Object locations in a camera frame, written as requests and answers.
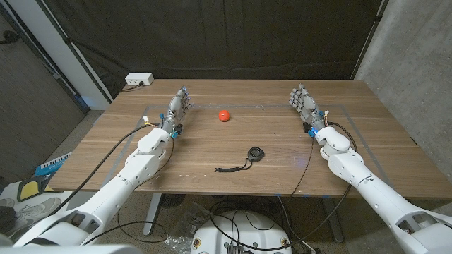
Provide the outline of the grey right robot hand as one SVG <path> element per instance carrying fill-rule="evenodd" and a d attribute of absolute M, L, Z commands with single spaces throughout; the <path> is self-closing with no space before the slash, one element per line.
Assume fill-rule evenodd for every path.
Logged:
<path fill-rule="evenodd" d="M 303 83 L 300 83 L 298 88 L 291 91 L 289 104 L 299 114 L 303 122 L 304 132 L 311 137 L 314 137 L 319 130 L 326 127 L 325 113 L 319 109 Z"/>

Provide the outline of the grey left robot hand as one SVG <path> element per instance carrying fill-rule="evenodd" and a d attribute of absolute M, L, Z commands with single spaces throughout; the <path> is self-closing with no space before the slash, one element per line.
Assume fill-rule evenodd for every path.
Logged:
<path fill-rule="evenodd" d="M 182 134 L 183 121 L 187 111 L 191 108 L 189 91 L 182 86 L 171 99 L 167 112 L 163 115 L 161 129 L 169 133 L 171 138 Z"/>

